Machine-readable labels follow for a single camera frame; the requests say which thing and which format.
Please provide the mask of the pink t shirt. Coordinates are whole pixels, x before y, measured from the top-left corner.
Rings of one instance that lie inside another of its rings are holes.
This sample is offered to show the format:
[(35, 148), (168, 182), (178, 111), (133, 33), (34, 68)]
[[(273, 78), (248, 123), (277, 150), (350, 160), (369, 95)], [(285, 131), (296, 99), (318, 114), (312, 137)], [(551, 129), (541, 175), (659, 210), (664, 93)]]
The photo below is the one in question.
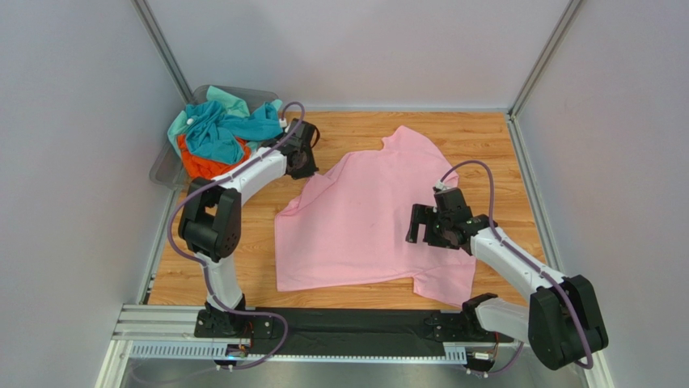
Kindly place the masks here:
[(277, 289), (363, 285), (410, 277), (416, 294), (452, 306), (471, 296), (476, 260), (461, 250), (409, 243), (412, 207), (433, 203), (450, 163), (401, 126), (380, 150), (347, 153), (307, 180), (275, 217)]

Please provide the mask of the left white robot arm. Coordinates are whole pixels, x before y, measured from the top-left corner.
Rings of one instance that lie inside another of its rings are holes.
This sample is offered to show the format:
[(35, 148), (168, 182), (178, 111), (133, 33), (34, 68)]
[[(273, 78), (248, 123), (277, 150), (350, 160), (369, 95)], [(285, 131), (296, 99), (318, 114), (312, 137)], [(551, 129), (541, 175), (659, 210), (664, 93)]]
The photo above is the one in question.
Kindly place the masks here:
[(312, 177), (318, 170), (313, 147), (320, 139), (314, 124), (292, 120), (285, 133), (268, 141), (247, 161), (214, 179), (194, 179), (182, 208), (178, 235), (200, 265), (207, 296), (204, 319), (214, 317), (235, 327), (245, 315), (234, 253), (242, 235), (246, 202), (276, 179)]

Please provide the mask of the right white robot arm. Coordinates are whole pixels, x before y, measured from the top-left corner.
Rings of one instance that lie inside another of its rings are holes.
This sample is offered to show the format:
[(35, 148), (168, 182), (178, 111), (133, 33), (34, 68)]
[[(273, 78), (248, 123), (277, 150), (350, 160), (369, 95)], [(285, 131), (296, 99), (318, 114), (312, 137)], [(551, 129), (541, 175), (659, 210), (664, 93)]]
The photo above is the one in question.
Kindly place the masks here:
[(414, 204), (408, 243), (461, 250), (487, 264), (525, 299), (519, 306), (484, 293), (464, 302), (461, 327), (467, 334), (507, 335), (530, 346), (550, 370), (570, 364), (591, 368), (593, 355), (609, 336), (593, 284), (540, 263), (499, 227), (490, 214), (475, 215), (458, 188), (436, 188), (434, 205)]

